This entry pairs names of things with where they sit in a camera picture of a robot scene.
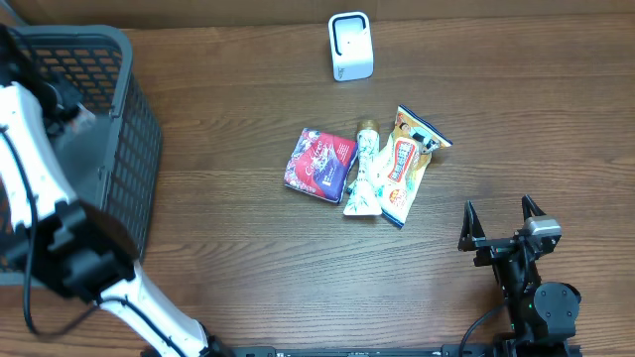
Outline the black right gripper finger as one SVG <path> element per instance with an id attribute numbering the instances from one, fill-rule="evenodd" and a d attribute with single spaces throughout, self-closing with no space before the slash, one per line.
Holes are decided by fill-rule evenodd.
<path id="1" fill-rule="evenodd" d="M 545 212 L 536 204 L 529 194 L 525 194 L 522 197 L 522 210 L 524 220 L 545 215 Z"/>
<path id="2" fill-rule="evenodd" d="M 464 206 L 463 223 L 457 249 L 476 250 L 484 240 L 485 233 L 472 202 L 468 200 Z"/>

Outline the yellow snack bag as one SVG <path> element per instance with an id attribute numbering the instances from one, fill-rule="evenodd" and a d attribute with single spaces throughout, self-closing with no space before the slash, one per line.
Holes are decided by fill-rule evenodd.
<path id="1" fill-rule="evenodd" d="M 382 214 L 402 228 L 433 152 L 452 141 L 415 112 L 399 105 L 394 129 L 371 166 L 372 184 Z"/>

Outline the white green tube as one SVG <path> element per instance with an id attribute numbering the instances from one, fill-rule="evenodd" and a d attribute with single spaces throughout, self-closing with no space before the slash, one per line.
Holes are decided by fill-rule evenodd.
<path id="1" fill-rule="evenodd" d="M 379 152 L 379 123 L 363 120 L 357 125 L 358 171 L 355 181 L 349 186 L 350 194 L 343 209 L 345 216 L 377 216 L 382 213 L 375 195 L 370 168 Z"/>

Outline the purple red tissue pack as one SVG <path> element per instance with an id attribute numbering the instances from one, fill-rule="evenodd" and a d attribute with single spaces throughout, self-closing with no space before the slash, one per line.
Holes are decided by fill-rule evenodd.
<path id="1" fill-rule="evenodd" d="M 285 185 L 340 203 L 346 180 L 357 158 L 355 141 L 319 130 L 304 128 L 284 174 Z"/>

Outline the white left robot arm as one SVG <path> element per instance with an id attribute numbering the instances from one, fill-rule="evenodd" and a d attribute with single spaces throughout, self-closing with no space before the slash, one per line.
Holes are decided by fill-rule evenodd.
<path id="1" fill-rule="evenodd" d="M 145 274 L 126 227 L 86 203 L 65 178 L 39 100 L 13 82 L 1 89 L 1 179 L 13 235 L 8 263 L 64 298 L 125 321 L 158 356 L 224 356 L 222 344 L 181 312 Z"/>

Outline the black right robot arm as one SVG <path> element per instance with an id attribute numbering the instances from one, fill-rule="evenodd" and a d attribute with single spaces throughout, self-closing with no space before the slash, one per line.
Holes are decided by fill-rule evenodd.
<path id="1" fill-rule="evenodd" d="M 572 285 L 542 281 L 536 261 L 552 253 L 563 231 L 529 195 L 522 197 L 523 226 L 508 238 L 488 239 L 471 201 L 464 206 L 457 249 L 473 251 L 476 267 L 491 267 L 503 302 L 484 313 L 464 333 L 458 356 L 579 356 L 570 346 L 581 303 Z M 492 343 L 477 348 L 468 343 L 473 331 L 501 310 L 507 310 L 511 330 L 497 334 Z"/>

